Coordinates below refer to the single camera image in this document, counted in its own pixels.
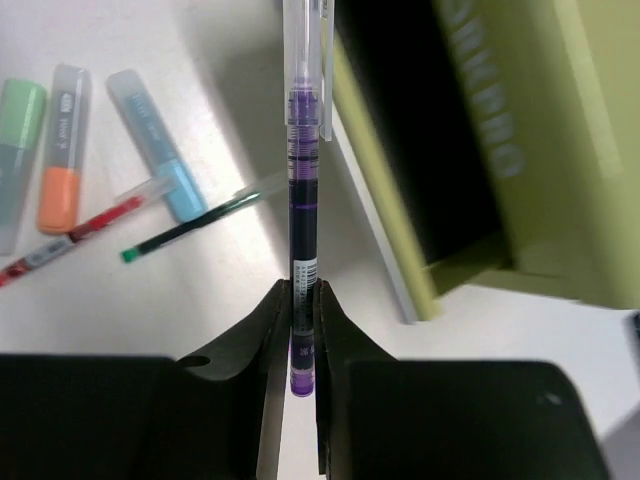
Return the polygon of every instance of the orange highlighter cap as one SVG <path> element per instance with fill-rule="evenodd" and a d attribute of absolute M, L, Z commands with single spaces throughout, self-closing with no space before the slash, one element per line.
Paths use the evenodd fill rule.
<path fill-rule="evenodd" d="M 49 167 L 45 171 L 38 228 L 43 233 L 67 233 L 76 225 L 80 176 L 70 168 Z"/>

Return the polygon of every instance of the orange highlighter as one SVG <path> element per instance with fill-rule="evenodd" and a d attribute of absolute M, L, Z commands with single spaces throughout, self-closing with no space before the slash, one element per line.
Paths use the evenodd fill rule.
<path fill-rule="evenodd" d="M 90 98 L 87 70 L 56 67 L 38 210 L 38 228 L 43 233 L 67 233 L 76 226 Z"/>

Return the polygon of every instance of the white desk surface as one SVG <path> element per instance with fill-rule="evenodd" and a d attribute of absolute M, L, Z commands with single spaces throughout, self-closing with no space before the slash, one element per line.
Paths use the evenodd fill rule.
<path fill-rule="evenodd" d="M 210 206 L 285 165 L 280 0 L 0 0 L 0 80 L 49 88 L 56 64 L 85 67 L 94 95 L 81 218 L 147 169 L 104 82 L 141 74 Z M 625 312 L 480 287 L 404 326 L 340 155 L 322 156 L 320 275 L 390 353 L 410 358 L 545 359 L 578 387 L 599 435 L 640 400 Z M 35 228 L 42 157 L 16 254 Z M 159 203 L 0 291 L 0 351 L 185 355 L 250 312 L 287 276 L 286 194 L 125 266 L 118 252 L 173 225 Z M 313 397 L 288 396 L 283 479 L 316 478 Z"/>

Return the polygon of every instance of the pen tip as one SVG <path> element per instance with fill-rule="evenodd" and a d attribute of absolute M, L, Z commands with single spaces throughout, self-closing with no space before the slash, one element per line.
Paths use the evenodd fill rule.
<path fill-rule="evenodd" d="M 313 372 L 291 372 L 291 393 L 296 397 L 308 397 L 313 393 Z"/>
<path fill-rule="evenodd" d="M 122 260 L 124 260 L 124 263 L 131 263 L 140 256 L 140 252 L 137 248 L 130 248 L 129 250 L 121 252 L 120 256 L 122 257 Z"/>

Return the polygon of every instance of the blue highlighter cap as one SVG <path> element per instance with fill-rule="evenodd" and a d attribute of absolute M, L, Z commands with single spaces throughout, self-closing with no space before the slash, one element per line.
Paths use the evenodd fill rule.
<path fill-rule="evenodd" d="M 138 74 L 116 73 L 107 86 L 154 176 L 173 177 L 176 188 L 165 198 L 176 220 L 189 222 L 203 215 L 207 204 Z"/>

